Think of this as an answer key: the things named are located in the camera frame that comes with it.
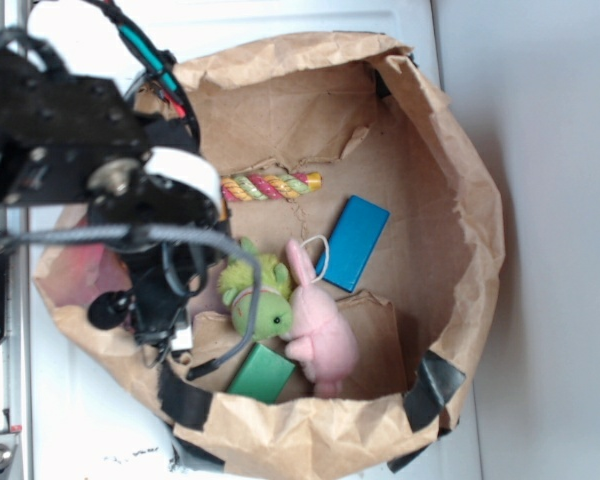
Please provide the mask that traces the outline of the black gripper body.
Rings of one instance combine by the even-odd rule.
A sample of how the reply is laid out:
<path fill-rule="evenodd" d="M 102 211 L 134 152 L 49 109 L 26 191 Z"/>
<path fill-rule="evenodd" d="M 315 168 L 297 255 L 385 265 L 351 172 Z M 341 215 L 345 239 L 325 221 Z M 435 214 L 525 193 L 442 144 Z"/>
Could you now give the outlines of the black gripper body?
<path fill-rule="evenodd" d="M 140 345 L 168 349 L 186 319 L 190 280 L 205 283 L 211 248 L 149 238 L 149 226 L 226 232 L 227 214 L 201 192 L 148 174 L 155 147 L 199 154 L 180 122 L 131 109 L 108 79 L 77 76 L 45 41 L 0 31 L 0 205 L 83 204 L 82 244 L 114 251 L 131 280 L 88 309 L 91 324 L 129 323 Z"/>

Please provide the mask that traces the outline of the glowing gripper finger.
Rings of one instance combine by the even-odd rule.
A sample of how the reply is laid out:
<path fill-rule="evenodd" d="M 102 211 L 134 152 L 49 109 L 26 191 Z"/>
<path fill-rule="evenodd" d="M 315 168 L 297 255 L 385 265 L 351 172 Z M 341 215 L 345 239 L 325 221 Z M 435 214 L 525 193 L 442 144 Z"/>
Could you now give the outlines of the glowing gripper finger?
<path fill-rule="evenodd" d="M 201 156 L 170 147 L 155 147 L 144 166 L 151 175 L 187 185 L 221 207 L 221 178 L 215 167 Z"/>

